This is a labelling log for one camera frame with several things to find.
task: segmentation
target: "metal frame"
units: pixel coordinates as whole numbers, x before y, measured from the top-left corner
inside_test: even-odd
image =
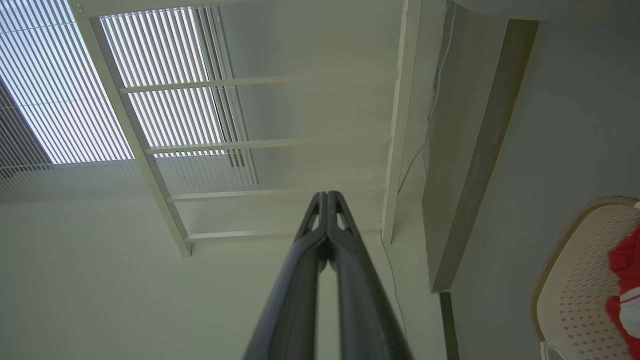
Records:
[[[240,236],[261,236],[268,232],[264,231],[239,231],[233,233],[209,233],[188,235],[182,220],[175,207],[175,202],[202,201],[228,199],[231,197],[263,196],[263,195],[287,195],[292,193],[308,193],[310,189],[284,189],[284,190],[257,190],[255,192],[226,192],[226,193],[206,193],[170,196],[162,175],[154,159],[155,153],[167,151],[185,150],[213,150],[213,149],[238,149],[238,148],[269,148],[269,147],[295,147],[303,145],[314,145],[320,143],[333,142],[353,142],[354,140],[370,142],[386,141],[390,142],[387,174],[385,180],[386,194],[383,203],[383,213],[381,222],[381,238],[385,243],[391,242],[394,215],[397,200],[397,187],[399,184],[402,155],[404,147],[404,136],[406,133],[406,123],[408,119],[409,100],[413,82],[413,67],[415,64],[415,53],[417,46],[418,28],[420,22],[420,9],[422,0],[405,0],[402,10],[401,32],[396,69],[375,69],[375,70],[353,70],[333,73],[304,74],[297,76],[273,76],[263,78],[225,79],[218,81],[206,81],[201,83],[183,83],[157,86],[139,86],[124,88],[117,68],[109,51],[104,32],[99,25],[98,17],[112,15],[116,13],[134,12],[140,10],[151,10],[158,8],[170,8],[175,6],[185,6],[184,3],[177,4],[175,0],[161,0],[160,3],[147,0],[116,0],[113,2],[102,2],[96,0],[86,0],[77,3],[70,0],[70,6],[74,11],[78,28],[85,42],[85,46],[97,70],[97,74],[102,81],[105,92],[111,102],[122,131],[129,142],[129,146],[134,154],[136,162],[141,170],[143,178],[151,190],[156,204],[166,222],[172,238],[180,254],[183,257],[191,255],[191,241],[204,238],[240,237]],[[308,139],[279,139],[279,140],[254,140],[245,142],[211,143],[204,145],[185,145],[180,147],[150,147],[147,139],[136,118],[135,112],[128,95],[133,92],[144,92],[154,90],[168,90],[180,88],[193,88],[201,86],[238,86],[290,83],[300,81],[343,81],[352,79],[396,79],[394,91],[394,107],[392,116],[391,132],[389,135],[346,135],[326,138]]]

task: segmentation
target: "horizontal slat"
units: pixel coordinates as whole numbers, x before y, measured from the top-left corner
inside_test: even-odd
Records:
[[[377,186],[336,186],[336,189],[342,193],[353,192],[383,192],[387,187],[383,184]],[[263,196],[283,196],[283,195],[313,195],[317,192],[327,191],[326,188],[290,188],[290,189],[274,189],[274,190],[249,190],[241,192],[216,192],[216,193],[190,193],[184,195],[174,195],[167,199],[168,202],[193,202],[221,200],[232,198],[248,198]]]
[[[165,152],[204,151],[204,150],[232,150],[232,149],[265,149],[269,147],[292,147],[304,145],[319,145],[334,142],[370,142],[391,141],[389,134],[362,135],[349,134],[340,136],[327,136],[323,138],[299,138],[299,139],[274,139],[274,140],[249,140],[240,142],[201,143],[194,145],[157,146],[146,150],[147,154],[161,154]]]
[[[211,4],[230,4],[245,2],[246,0],[190,0],[190,6],[204,6]],[[184,1],[179,0],[82,0],[75,6],[82,9],[83,17],[97,17],[105,15],[115,15],[130,12],[145,12],[156,9],[180,8],[185,6]]]
[[[297,228],[290,231],[270,231],[270,230],[248,230],[248,231],[225,231],[221,233],[201,233],[191,234],[187,236],[186,241],[193,242],[197,240],[219,240],[228,238],[254,238],[259,236],[295,236]],[[360,234],[376,233],[382,230],[382,224],[376,226],[367,227],[365,229],[358,229]]]
[[[393,80],[395,78],[397,78],[396,69],[376,69],[376,70],[359,70],[359,71],[345,71],[345,72],[329,72],[329,73],[321,73],[321,74],[266,76],[261,78],[239,78],[239,79],[214,80],[214,81],[197,81],[197,82],[191,82],[191,83],[163,84],[163,85],[150,85],[150,86],[131,86],[127,88],[121,88],[120,92],[122,94],[130,94],[133,92],[176,90],[176,89],[186,89],[186,88],[299,83],[299,82],[305,82],[305,81],[336,81],[336,80],[354,80],[354,79]]]

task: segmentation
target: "white wire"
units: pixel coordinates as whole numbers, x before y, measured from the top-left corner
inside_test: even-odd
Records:
[[[398,304],[398,309],[400,309],[400,317],[402,318],[402,326],[404,327],[404,338],[406,339],[407,345],[409,344],[409,334],[406,333],[406,323],[404,322],[404,313],[402,312],[402,306],[400,306],[400,300],[398,299],[398,288],[396,286],[396,276],[394,275],[394,267],[391,265],[391,259],[389,258],[389,253],[387,252],[387,247],[385,243],[382,242],[380,238],[380,243],[382,244],[382,249],[385,251],[385,255],[387,255],[387,261],[389,262],[389,268],[391,269],[391,279],[394,281],[394,293],[396,296],[396,303]]]
[[[436,108],[436,104],[438,104],[438,96],[440,95],[440,80],[442,78],[442,69],[444,69],[444,64],[447,61],[447,56],[449,55],[449,48],[451,47],[451,38],[453,37],[453,24],[456,22],[456,9],[457,9],[457,5],[456,3],[453,3],[453,15],[451,16],[451,27],[449,28],[449,41],[447,42],[447,49],[444,52],[444,57],[442,58],[442,63],[440,64],[440,70],[438,71],[438,84],[436,86],[436,96],[433,99],[433,105],[431,106],[431,111],[429,111],[429,115],[427,116],[427,134],[424,136],[424,142],[422,143],[422,146],[420,146],[420,149],[418,149],[415,155],[413,155],[413,158],[409,163],[409,167],[406,169],[406,173],[404,174],[402,181],[400,182],[400,186],[398,187],[398,193],[400,193],[400,190],[402,190],[404,182],[406,181],[406,177],[409,175],[409,171],[413,166],[413,162],[420,154],[420,151],[422,151],[424,147],[427,146],[427,136],[429,134],[429,127],[431,125],[431,121],[430,121],[431,116],[433,115],[433,110]]]

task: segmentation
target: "grey wall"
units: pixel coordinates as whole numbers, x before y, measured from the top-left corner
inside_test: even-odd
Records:
[[[637,21],[636,0],[459,0],[486,15],[540,21],[598,21],[630,24]]]
[[[452,11],[450,5],[447,15]],[[447,18],[440,57],[449,40],[451,20]],[[506,26],[507,19],[480,15],[462,6],[456,9],[424,153],[429,172],[422,212],[432,288],[476,146]]]
[[[451,288],[460,357],[539,359],[538,274],[590,200],[640,197],[637,29],[541,24]]]

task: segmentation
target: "louvered skylight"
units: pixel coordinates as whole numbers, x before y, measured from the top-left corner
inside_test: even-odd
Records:
[[[233,78],[217,6],[110,15],[97,26],[125,88]],[[124,96],[151,147],[248,140],[235,87]],[[172,193],[257,184],[249,149],[154,156]],[[48,170],[71,168],[87,179],[75,186],[85,192],[115,192],[125,179],[140,189],[132,159],[67,2],[0,1],[0,199],[37,196],[43,186],[54,193]],[[108,168],[96,175],[89,166]]]
[[[0,78],[8,92],[0,106],[19,110],[54,164],[131,159],[66,1],[0,6]],[[14,130],[16,141],[29,138]]]

